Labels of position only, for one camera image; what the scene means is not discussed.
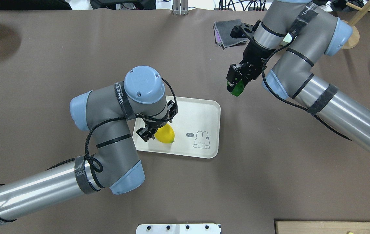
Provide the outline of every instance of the yellow lemon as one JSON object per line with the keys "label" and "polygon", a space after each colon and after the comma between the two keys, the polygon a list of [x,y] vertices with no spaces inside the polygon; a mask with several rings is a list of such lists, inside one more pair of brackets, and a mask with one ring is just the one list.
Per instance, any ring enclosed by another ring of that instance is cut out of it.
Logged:
{"label": "yellow lemon", "polygon": [[166,124],[158,129],[155,133],[155,138],[162,143],[170,144],[175,139],[175,133],[173,132],[172,127],[169,124]]}

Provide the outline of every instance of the light blue joint cap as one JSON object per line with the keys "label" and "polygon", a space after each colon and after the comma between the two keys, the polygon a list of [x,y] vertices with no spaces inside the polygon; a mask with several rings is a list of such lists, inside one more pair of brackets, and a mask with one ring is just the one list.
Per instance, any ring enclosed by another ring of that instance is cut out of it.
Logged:
{"label": "light blue joint cap", "polygon": [[337,25],[325,55],[335,55],[353,34],[353,28],[337,17]]}
{"label": "light blue joint cap", "polygon": [[115,195],[127,193],[139,187],[145,181],[142,160],[139,160],[124,176],[110,186],[111,192]]}
{"label": "light blue joint cap", "polygon": [[309,3],[311,0],[277,0],[284,3]]}
{"label": "light blue joint cap", "polygon": [[[286,90],[283,88],[276,74],[274,74],[272,70],[270,70],[270,72],[267,74],[266,81],[267,84],[270,86],[271,90],[273,90],[273,92],[275,92],[279,97],[283,99],[289,98],[288,93],[286,93]],[[262,82],[262,86],[265,90],[270,92],[269,89],[267,89],[264,82]]]}
{"label": "light blue joint cap", "polygon": [[92,92],[92,90],[73,98],[69,104],[69,111],[71,112],[75,125],[83,131],[90,130],[87,125],[87,101],[90,92]]}
{"label": "light blue joint cap", "polygon": [[153,104],[162,99],[165,86],[159,73],[148,66],[138,66],[124,78],[124,90],[136,102]]}

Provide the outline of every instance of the robotic arm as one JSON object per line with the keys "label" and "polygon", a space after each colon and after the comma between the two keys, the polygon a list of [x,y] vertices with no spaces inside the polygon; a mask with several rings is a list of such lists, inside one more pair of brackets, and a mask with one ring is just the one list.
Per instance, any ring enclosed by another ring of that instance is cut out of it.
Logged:
{"label": "robotic arm", "polygon": [[263,64],[289,33],[295,40],[265,77],[263,87],[301,107],[370,152],[370,111],[310,69],[322,55],[334,55],[352,28],[309,0],[276,0],[262,22],[236,25],[235,38],[248,38],[243,60],[228,71],[228,91],[238,96],[264,71]]}
{"label": "robotic arm", "polygon": [[86,156],[0,185],[0,225],[101,188],[122,194],[139,187],[145,174],[127,120],[143,118],[145,127],[138,134],[147,142],[173,118],[177,107],[175,102],[166,103],[162,80],[153,68],[139,66],[124,82],[72,99],[72,118],[79,129],[90,130],[98,153],[90,157],[86,150]]}

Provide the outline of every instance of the silver arm tube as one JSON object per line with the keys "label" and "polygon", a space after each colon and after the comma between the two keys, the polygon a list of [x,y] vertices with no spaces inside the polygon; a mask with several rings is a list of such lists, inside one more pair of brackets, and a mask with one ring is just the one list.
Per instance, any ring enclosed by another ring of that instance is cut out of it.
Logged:
{"label": "silver arm tube", "polygon": [[[87,161],[84,166],[88,180],[98,188]],[[0,217],[14,220],[83,194],[75,179],[74,162],[66,163],[0,186]]]}

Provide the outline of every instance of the wooden board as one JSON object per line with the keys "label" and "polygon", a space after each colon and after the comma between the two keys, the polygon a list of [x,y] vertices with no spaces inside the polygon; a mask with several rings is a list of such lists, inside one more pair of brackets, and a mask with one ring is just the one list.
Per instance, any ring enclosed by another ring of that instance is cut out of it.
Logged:
{"label": "wooden board", "polygon": [[370,222],[276,221],[276,234],[370,234]]}

